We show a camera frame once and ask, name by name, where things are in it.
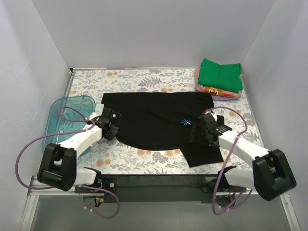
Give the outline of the black t-shirt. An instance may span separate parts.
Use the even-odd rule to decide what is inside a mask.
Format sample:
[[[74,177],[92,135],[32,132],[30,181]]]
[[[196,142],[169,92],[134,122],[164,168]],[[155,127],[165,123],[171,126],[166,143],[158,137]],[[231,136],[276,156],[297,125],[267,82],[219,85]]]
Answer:
[[[105,93],[102,104],[121,114],[116,138],[125,145],[149,151],[180,149],[189,167],[223,161],[218,147],[190,142],[197,118],[214,107],[208,93]]]

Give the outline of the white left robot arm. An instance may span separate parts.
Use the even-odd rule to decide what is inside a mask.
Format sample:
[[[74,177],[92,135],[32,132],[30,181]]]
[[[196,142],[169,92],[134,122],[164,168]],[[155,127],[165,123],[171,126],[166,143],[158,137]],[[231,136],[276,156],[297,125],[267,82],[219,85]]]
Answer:
[[[101,173],[92,168],[78,168],[77,159],[101,139],[112,140],[118,133],[122,115],[114,109],[104,108],[101,115],[92,113],[83,119],[85,126],[74,132],[69,139],[45,147],[38,170],[37,180],[62,191],[74,186],[86,185],[93,193],[102,188]]]

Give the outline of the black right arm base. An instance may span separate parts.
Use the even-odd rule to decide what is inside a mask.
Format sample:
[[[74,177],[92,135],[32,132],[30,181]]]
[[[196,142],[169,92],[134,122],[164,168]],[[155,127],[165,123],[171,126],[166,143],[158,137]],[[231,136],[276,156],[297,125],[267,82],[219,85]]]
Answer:
[[[202,192],[213,193],[215,185],[217,182],[217,177],[201,177],[197,185],[200,187]],[[240,192],[246,192],[246,188],[240,186],[232,186],[227,183],[226,180],[221,179],[218,184],[217,194],[222,197],[235,197],[236,194]]]

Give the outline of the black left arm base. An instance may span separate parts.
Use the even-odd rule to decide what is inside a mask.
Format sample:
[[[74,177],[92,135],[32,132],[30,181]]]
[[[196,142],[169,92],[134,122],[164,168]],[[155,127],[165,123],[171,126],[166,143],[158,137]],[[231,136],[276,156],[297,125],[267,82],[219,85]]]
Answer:
[[[102,191],[98,190],[97,188],[104,189],[110,191],[112,193],[116,193],[117,191],[117,179],[116,178],[96,178],[92,185],[88,185],[88,187],[96,188],[87,189],[83,187],[75,187],[75,193],[103,193]]]

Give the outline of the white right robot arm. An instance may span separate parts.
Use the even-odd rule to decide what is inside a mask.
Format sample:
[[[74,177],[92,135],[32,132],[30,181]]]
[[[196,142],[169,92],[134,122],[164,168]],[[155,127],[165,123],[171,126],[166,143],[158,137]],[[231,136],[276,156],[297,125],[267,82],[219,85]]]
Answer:
[[[190,141],[209,148],[229,150],[250,169],[225,167],[218,172],[217,186],[229,191],[234,186],[255,190],[266,201],[296,187],[297,182],[283,151],[268,150],[240,137],[212,113],[199,116]]]

